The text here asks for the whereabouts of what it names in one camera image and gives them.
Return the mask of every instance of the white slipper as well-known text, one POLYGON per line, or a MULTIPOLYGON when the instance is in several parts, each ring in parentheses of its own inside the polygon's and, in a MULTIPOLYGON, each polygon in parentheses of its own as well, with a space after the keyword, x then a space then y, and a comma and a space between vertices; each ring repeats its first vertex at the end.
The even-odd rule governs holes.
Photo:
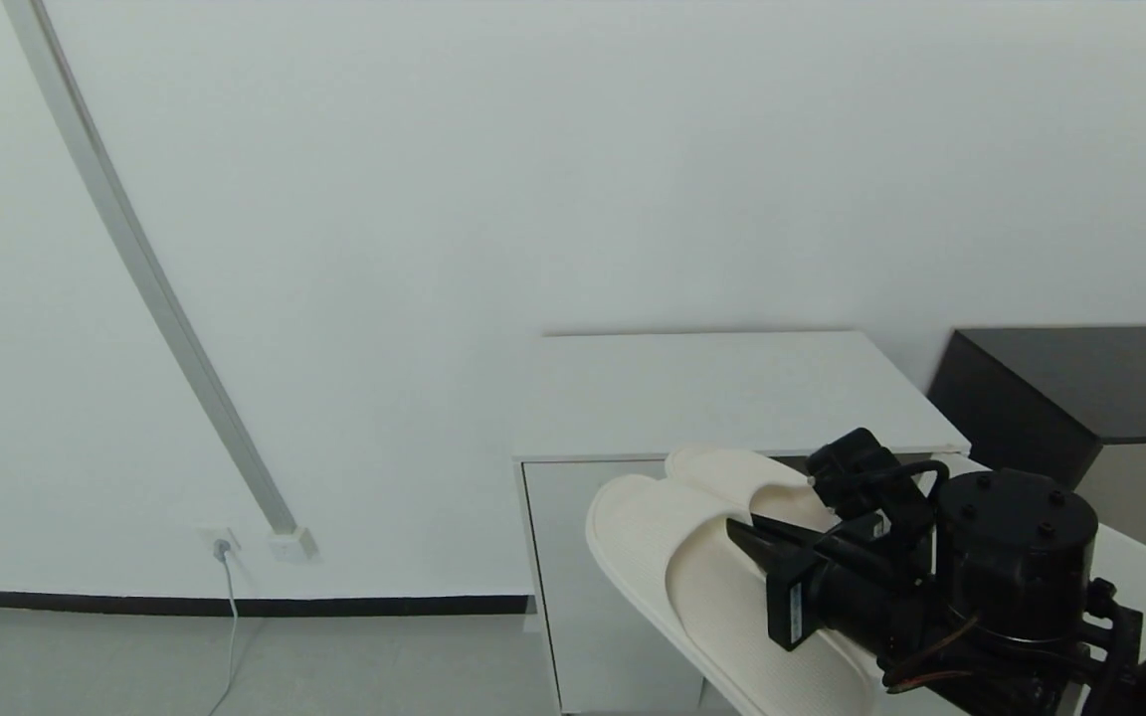
POLYGON ((587 516, 591 556, 744 716, 872 715, 877 679, 841 640, 818 631, 784 652, 768 638, 763 575, 728 540, 724 517, 749 520, 763 495, 791 521, 833 518, 809 508, 796 472, 746 455, 694 448, 668 459, 673 478, 610 481, 587 516))

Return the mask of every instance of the black cabinet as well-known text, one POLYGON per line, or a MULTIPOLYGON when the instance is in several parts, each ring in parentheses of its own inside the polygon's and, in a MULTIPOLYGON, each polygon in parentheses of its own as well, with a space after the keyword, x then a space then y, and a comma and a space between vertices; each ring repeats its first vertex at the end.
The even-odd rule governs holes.
POLYGON ((1146 544, 1146 326, 953 331, 928 398, 978 462, 1062 481, 1146 544))

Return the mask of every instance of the wall outlet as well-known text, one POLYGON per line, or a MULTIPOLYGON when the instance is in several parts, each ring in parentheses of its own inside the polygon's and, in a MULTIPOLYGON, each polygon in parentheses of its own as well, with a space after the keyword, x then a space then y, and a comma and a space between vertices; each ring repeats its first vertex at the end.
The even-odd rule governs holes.
POLYGON ((228 540, 228 544, 233 545, 233 552, 240 552, 242 545, 237 543, 237 538, 233 535, 233 530, 228 527, 221 527, 218 525, 197 525, 197 536, 201 541, 206 544, 206 552, 211 553, 215 549, 215 540, 222 538, 228 540))
POLYGON ((277 561, 290 561, 292 565, 306 565, 317 553, 317 543, 306 527, 288 535, 268 535, 268 546, 273 548, 273 557, 277 561))

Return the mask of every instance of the white power cord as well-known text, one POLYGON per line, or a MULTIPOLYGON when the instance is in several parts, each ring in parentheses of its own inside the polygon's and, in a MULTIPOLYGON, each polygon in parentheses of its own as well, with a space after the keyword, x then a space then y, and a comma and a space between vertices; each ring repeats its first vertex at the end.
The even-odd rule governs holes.
POLYGON ((214 541, 214 558, 223 566, 223 579, 228 581, 228 607, 233 611, 233 631, 228 634, 228 680, 223 684, 223 693, 219 694, 218 701, 210 707, 206 716, 215 716, 219 703, 222 703, 223 699, 228 698, 228 692, 233 690, 233 645, 237 642, 237 599, 233 597, 233 572, 228 568, 228 552, 231 552, 231 549, 233 545, 228 544, 226 538, 214 541))

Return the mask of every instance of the white wall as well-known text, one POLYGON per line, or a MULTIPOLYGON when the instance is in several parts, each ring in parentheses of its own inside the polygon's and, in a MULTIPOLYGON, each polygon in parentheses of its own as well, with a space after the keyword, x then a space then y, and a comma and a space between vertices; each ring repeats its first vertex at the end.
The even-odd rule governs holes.
POLYGON ((261 597, 527 591, 542 331, 857 326, 926 385, 952 325, 1146 321, 1146 3, 50 6, 324 561, 264 557, 0 10, 0 585, 214 592, 231 521, 261 597))

